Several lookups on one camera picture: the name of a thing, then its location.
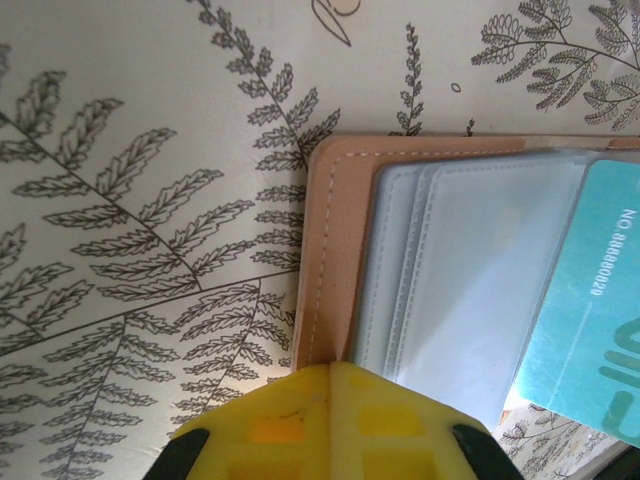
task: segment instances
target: card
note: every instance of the card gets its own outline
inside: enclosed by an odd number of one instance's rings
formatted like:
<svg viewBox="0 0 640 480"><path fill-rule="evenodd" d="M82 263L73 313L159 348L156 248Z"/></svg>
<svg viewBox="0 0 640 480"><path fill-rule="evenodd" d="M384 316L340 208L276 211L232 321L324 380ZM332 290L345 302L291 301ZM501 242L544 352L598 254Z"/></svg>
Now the card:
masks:
<svg viewBox="0 0 640 480"><path fill-rule="evenodd" d="M516 388L640 447L640 165L589 169Z"/></svg>

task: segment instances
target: card holder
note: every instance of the card holder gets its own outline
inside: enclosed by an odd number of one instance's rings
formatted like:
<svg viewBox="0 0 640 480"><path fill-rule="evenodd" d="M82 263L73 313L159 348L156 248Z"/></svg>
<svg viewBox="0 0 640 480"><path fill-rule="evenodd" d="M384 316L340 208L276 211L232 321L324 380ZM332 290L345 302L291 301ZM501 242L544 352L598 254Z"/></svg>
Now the card holder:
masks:
<svg viewBox="0 0 640 480"><path fill-rule="evenodd" d="M491 425L589 161L584 151L517 156L549 146L640 140L323 143L310 168L294 369L351 359Z"/></svg>

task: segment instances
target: patterned background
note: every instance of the patterned background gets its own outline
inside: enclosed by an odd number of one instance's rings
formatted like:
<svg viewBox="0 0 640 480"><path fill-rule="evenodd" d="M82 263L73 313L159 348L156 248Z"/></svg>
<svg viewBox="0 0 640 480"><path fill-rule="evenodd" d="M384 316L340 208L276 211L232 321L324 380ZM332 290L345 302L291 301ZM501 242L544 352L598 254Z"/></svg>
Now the patterned background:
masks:
<svg viewBox="0 0 640 480"><path fill-rule="evenodd" d="M322 139L635 135L639 25L568 0L2 2L2 475L141 478L288 372ZM528 478L612 443L548 415L497 433Z"/></svg>

